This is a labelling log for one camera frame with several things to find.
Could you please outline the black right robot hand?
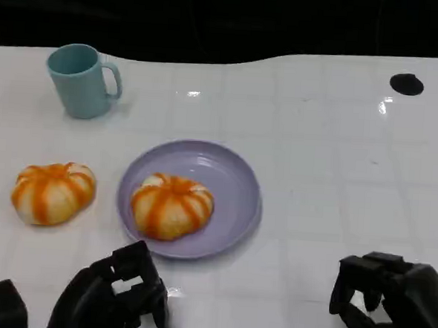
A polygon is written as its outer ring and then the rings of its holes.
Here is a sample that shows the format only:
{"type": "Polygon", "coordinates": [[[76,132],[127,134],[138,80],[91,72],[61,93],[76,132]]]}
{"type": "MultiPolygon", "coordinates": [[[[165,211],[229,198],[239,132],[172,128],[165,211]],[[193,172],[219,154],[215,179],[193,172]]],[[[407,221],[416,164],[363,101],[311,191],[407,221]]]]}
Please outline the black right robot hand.
{"type": "Polygon", "coordinates": [[[429,264],[371,252],[339,265],[329,312],[347,328],[438,328],[438,273],[429,264]]]}

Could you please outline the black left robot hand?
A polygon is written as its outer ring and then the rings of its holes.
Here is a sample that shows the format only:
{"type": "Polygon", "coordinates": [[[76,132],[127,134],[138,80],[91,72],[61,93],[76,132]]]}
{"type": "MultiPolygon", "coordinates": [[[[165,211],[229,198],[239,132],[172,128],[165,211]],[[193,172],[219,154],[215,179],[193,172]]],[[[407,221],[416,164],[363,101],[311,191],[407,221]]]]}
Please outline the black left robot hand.
{"type": "Polygon", "coordinates": [[[80,270],[57,300],[46,328],[138,328],[151,314],[170,328],[167,288],[141,240],[80,270]]]}

